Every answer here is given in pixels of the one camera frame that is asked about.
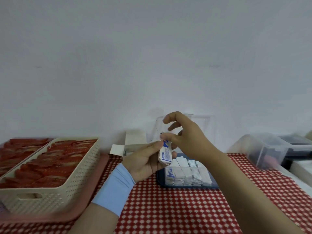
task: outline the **red and white tablecloth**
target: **red and white tablecloth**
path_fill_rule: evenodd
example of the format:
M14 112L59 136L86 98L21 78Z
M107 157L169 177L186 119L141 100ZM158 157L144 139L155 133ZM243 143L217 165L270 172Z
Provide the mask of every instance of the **red and white tablecloth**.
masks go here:
M304 232L312 234L312 199L278 171L261 171L243 154L229 154L239 168ZM95 193L122 161L111 156ZM66 234L67 223L4 224L0 233ZM165 189L155 175L137 183L119 218L117 234L242 233L219 189Z

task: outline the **polka dot pattern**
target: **polka dot pattern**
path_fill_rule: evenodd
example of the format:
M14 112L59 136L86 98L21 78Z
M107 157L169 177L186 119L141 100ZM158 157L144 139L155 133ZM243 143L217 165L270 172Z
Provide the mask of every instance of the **polka dot pattern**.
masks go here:
M312 234L312 199L295 182L276 170L261 171L243 154L229 154L246 176L305 233ZM122 161L111 156L96 187L102 187ZM66 234L67 223L2 224L0 233ZM242 233L218 189L165 189L155 175L137 183L121 213L115 234Z

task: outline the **bandage packet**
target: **bandage packet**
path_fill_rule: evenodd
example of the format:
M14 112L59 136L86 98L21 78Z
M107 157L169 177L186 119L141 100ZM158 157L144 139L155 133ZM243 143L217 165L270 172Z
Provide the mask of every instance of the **bandage packet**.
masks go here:
M165 165L170 165L172 163L171 142L167 140L163 141L163 146L158 153L158 161Z

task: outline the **light blue wrist cuff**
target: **light blue wrist cuff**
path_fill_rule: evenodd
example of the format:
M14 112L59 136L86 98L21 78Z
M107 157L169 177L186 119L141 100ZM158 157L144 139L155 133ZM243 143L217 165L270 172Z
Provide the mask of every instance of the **light blue wrist cuff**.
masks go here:
M134 185L135 181L132 176L123 164L120 163L104 182L92 203L100 205L120 217Z

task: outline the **pink tray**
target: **pink tray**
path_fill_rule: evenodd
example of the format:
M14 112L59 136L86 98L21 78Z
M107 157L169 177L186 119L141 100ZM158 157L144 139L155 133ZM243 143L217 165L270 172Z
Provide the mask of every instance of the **pink tray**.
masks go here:
M4 223L31 223L31 222L67 222L77 218L89 204L90 198L96 188L96 185L103 173L103 170L108 162L109 155L102 154L98 165L94 169L92 176L81 192L81 195L76 200L75 204L66 211L55 212L40 216L18 215L3 212L0 214L0 225Z

